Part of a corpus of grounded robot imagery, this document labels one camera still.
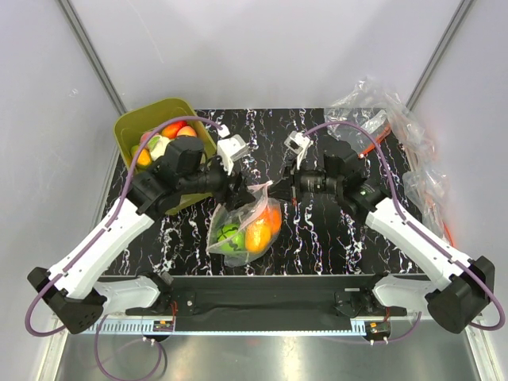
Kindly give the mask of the orange fruit toy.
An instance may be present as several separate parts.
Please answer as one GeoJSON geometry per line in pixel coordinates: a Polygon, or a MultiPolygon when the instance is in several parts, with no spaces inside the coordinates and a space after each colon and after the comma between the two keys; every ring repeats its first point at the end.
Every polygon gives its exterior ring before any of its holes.
{"type": "Polygon", "coordinates": [[[271,234],[277,234],[280,231],[282,225],[282,214],[280,207],[278,205],[267,206],[263,216],[266,223],[270,226],[271,234]]]}

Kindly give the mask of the clear zip top bag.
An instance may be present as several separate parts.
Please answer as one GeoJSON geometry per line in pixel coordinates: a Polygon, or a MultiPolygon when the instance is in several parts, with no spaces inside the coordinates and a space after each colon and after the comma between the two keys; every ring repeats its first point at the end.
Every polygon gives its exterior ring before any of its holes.
{"type": "Polygon", "coordinates": [[[266,253],[283,223],[280,202],[268,196],[272,184],[249,186],[254,201],[236,210],[216,207],[207,233],[208,253],[224,256],[228,267],[244,266],[266,253]]]}

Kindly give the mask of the green striped watermelon toy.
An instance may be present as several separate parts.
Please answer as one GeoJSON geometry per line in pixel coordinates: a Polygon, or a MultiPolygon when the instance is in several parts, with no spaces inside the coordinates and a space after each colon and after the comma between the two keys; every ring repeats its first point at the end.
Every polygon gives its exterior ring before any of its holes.
{"type": "Polygon", "coordinates": [[[242,252],[245,247],[245,234],[238,224],[223,225],[217,231],[217,242],[221,252],[242,252]]]}

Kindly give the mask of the white cauliflower toy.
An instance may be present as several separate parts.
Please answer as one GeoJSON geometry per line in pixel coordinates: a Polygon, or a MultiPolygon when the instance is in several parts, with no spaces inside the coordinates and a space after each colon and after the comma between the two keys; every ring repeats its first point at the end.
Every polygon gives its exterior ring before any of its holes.
{"type": "Polygon", "coordinates": [[[167,146],[172,142],[172,139],[156,135],[147,143],[148,152],[153,161],[156,161],[164,155],[167,146]]]}

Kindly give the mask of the olive green plastic bin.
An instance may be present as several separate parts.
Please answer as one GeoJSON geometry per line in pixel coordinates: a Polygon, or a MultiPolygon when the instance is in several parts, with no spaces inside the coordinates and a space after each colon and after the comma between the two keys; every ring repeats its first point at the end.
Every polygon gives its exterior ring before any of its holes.
{"type": "MultiPolygon", "coordinates": [[[[172,118],[193,115],[197,116],[192,106],[181,98],[165,98],[122,115],[114,126],[114,136],[125,166],[129,169],[133,158],[131,148],[140,143],[140,138],[145,132],[154,129],[163,122],[167,124],[167,121],[172,118]]],[[[206,129],[206,125],[201,121],[189,121],[187,124],[193,127],[202,140],[206,156],[208,158],[214,156],[217,146],[206,129]]],[[[180,210],[211,196],[211,193],[183,195],[180,204],[168,210],[166,215],[176,215],[180,210]]]]}

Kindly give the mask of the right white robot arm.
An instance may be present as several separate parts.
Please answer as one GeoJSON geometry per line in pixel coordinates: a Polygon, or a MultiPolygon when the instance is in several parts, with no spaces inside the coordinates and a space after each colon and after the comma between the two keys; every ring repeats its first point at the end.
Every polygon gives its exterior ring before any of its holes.
{"type": "Polygon", "coordinates": [[[300,168],[293,160],[268,193],[293,203],[305,194],[330,194],[342,211],[383,235],[423,270],[425,281],[377,275],[360,295],[368,314],[395,306],[426,311],[443,329],[461,333],[494,299],[493,263],[483,256],[473,260],[443,242],[394,196],[370,183],[363,161],[349,146],[325,152],[322,169],[300,168]]]}

